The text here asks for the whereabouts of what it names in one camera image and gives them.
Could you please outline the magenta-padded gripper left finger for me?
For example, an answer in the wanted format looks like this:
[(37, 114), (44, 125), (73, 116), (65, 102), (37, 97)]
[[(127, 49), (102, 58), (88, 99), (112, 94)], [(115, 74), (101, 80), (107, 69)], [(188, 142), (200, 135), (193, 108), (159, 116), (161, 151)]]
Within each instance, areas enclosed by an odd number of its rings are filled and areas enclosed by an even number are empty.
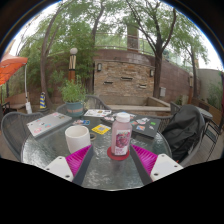
[(89, 145), (67, 157), (58, 156), (45, 170), (81, 186), (93, 154), (93, 146)]

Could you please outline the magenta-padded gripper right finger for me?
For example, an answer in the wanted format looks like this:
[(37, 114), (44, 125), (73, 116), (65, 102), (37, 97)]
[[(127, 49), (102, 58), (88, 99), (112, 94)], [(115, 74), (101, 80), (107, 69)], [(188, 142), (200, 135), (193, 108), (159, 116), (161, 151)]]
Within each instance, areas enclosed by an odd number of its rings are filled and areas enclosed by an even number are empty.
[(130, 154), (144, 185), (182, 169), (181, 165), (166, 154), (156, 155), (140, 146), (131, 145)]

